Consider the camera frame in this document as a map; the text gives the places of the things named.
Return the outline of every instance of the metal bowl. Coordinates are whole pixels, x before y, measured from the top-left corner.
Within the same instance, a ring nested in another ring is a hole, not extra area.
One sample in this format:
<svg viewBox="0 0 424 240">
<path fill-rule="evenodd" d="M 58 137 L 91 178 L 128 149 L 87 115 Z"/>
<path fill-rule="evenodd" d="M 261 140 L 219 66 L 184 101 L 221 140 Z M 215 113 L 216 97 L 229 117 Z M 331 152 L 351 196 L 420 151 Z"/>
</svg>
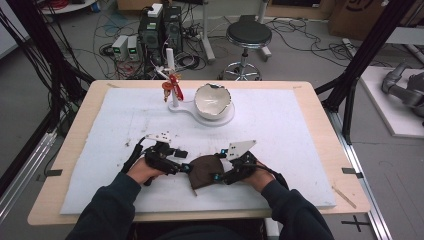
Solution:
<svg viewBox="0 0 424 240">
<path fill-rule="evenodd" d="M 218 120 L 228 114 L 231 95 L 224 86 L 207 83 L 197 89 L 194 102 L 200 116 L 208 120 Z"/>
</svg>

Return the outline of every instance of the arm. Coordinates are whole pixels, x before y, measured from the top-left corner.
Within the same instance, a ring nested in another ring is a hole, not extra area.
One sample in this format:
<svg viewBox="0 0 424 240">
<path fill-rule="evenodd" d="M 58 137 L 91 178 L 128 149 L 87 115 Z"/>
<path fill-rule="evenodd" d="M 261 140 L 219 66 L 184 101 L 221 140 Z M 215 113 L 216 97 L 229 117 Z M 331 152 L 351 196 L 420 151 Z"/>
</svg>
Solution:
<svg viewBox="0 0 424 240">
<path fill-rule="evenodd" d="M 334 239 L 321 213 L 297 190 L 287 190 L 262 169 L 244 180 L 268 201 L 272 219 L 283 224 L 280 239 Z"/>
<path fill-rule="evenodd" d="M 113 182 L 97 190 L 66 239 L 125 239 L 134 219 L 133 203 L 140 184 L 162 172 L 139 159 L 127 175 L 118 173 Z"/>
</svg>

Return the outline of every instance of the sleeve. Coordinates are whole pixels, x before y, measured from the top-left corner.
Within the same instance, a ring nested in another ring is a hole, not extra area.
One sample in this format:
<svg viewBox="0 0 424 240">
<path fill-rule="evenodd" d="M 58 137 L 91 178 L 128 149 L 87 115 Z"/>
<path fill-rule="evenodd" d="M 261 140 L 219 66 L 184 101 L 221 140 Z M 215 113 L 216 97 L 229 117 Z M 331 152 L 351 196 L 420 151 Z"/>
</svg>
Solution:
<svg viewBox="0 0 424 240">
<path fill-rule="evenodd" d="M 97 190 L 66 239 L 125 239 L 134 219 L 140 185 L 124 173 Z"/>
<path fill-rule="evenodd" d="M 272 219 L 283 224 L 280 239 L 334 239 L 321 213 L 297 190 L 287 190 L 276 180 L 261 192 L 272 209 Z"/>
</svg>

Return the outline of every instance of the brown cloth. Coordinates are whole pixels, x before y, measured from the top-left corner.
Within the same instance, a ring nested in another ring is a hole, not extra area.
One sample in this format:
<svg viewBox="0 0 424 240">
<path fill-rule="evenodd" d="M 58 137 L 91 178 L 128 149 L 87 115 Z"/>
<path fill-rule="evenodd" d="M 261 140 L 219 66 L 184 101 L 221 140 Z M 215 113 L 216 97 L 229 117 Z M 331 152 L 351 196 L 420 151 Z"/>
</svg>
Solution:
<svg viewBox="0 0 424 240">
<path fill-rule="evenodd" d="M 194 190 L 214 184 L 213 176 L 224 173 L 222 162 L 215 155 L 198 157 L 190 165 L 193 169 L 188 174 L 188 179 Z"/>
</svg>

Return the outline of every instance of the black stool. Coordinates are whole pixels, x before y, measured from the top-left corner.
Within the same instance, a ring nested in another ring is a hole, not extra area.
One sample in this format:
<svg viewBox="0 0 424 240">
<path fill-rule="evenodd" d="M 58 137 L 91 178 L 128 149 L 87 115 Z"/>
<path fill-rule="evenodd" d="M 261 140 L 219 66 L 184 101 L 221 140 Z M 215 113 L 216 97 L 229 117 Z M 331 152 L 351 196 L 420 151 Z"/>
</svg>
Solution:
<svg viewBox="0 0 424 240">
<path fill-rule="evenodd" d="M 240 62 L 231 63 L 218 76 L 218 79 L 227 80 L 262 80 L 259 69 L 247 63 L 247 51 L 260 49 L 271 42 L 272 32 L 265 26 L 254 20 L 238 21 L 232 23 L 227 29 L 227 39 L 231 43 L 243 47 Z"/>
</svg>

